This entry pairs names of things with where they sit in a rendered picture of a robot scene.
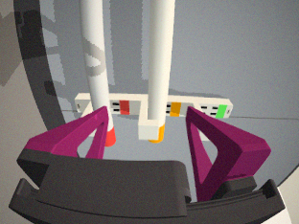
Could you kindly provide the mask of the white bar with orange-yellow ends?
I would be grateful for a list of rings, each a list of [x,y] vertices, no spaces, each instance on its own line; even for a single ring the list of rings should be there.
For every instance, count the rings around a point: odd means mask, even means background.
[[[174,0],[150,0],[148,120],[159,120],[163,140],[173,44]]]

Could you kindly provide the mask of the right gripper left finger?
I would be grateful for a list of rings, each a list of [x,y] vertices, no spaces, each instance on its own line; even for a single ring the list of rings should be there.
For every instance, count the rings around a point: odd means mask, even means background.
[[[85,157],[102,159],[108,122],[107,106],[103,106],[72,122],[32,137],[24,148],[78,157],[78,146],[97,128],[92,145]]]

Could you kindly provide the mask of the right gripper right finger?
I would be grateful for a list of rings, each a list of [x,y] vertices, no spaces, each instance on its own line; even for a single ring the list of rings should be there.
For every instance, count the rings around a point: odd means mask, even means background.
[[[253,176],[271,152],[265,139],[212,118],[191,106],[187,108],[186,127],[197,202],[210,200],[225,181]],[[213,164],[197,129],[218,149]]]

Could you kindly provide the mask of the metal bar with red ends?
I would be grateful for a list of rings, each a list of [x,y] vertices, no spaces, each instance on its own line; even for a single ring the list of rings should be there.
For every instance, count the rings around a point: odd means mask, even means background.
[[[79,0],[80,34],[93,111],[107,106],[108,129],[105,146],[116,142],[112,121],[104,53],[103,0]]]

